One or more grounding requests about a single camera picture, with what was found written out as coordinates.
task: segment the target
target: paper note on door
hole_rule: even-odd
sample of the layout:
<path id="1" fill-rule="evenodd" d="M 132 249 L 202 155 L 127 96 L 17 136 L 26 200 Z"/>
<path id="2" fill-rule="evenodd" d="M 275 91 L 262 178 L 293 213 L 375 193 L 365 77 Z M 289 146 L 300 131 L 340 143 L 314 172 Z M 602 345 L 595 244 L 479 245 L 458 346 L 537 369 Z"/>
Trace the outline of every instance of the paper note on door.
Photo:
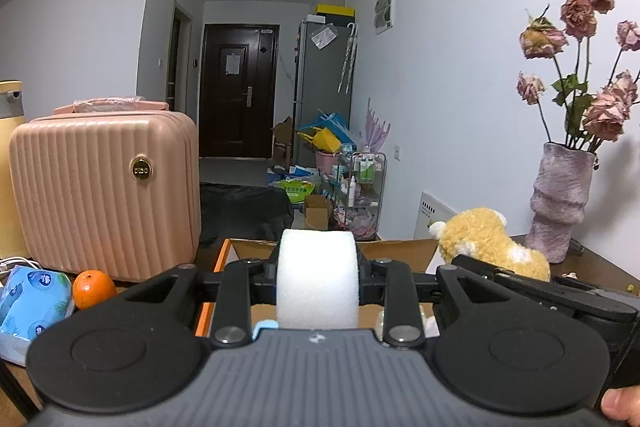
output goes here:
<path id="1" fill-rule="evenodd" d="M 240 74 L 240 55 L 226 56 L 226 74 Z"/>

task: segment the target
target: pink suitcase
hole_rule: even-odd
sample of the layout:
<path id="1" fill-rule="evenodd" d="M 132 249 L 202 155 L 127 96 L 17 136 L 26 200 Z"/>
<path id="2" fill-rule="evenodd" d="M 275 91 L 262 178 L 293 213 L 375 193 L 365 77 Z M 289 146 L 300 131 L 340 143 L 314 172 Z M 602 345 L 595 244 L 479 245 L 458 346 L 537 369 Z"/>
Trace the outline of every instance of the pink suitcase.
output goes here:
<path id="1" fill-rule="evenodd" d="M 114 100 L 87 105 L 104 110 Z M 12 134 L 20 224 L 43 266 L 100 269 L 136 282 L 193 261 L 200 238 L 196 126 L 165 103 L 131 107 L 61 107 Z"/>

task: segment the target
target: stuffed toy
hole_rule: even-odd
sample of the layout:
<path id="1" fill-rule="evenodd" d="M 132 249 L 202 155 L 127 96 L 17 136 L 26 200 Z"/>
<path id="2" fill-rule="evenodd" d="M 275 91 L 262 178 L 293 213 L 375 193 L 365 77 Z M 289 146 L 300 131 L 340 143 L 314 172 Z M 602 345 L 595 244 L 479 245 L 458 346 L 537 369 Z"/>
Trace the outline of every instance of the stuffed toy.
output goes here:
<path id="1" fill-rule="evenodd" d="M 549 263 L 545 256 L 514 242 L 507 235 L 506 226 L 507 220 L 500 212 L 481 207 L 460 212 L 446 223 L 437 221 L 429 232 L 438 240 L 438 251 L 445 263 L 464 254 L 518 275 L 548 281 Z"/>

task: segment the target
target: suitcase lock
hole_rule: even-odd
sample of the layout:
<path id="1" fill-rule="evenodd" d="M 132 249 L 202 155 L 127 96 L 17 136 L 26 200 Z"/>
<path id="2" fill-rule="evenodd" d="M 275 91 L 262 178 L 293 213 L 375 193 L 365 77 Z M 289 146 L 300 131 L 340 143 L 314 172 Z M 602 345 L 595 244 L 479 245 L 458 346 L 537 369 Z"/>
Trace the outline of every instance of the suitcase lock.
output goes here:
<path id="1" fill-rule="evenodd" d="M 151 177 L 151 163 L 145 157 L 139 156 L 133 160 L 131 164 L 131 172 L 135 179 L 144 182 Z"/>

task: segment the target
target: human thumb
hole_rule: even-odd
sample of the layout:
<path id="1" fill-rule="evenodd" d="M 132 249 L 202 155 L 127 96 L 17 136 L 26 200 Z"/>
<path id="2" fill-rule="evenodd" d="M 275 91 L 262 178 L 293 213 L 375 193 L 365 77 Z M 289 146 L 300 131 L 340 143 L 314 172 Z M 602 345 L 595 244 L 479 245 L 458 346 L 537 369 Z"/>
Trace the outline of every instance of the human thumb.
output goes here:
<path id="1" fill-rule="evenodd" d="M 640 386 L 609 389 L 602 397 L 600 408 L 612 420 L 640 427 Z"/>

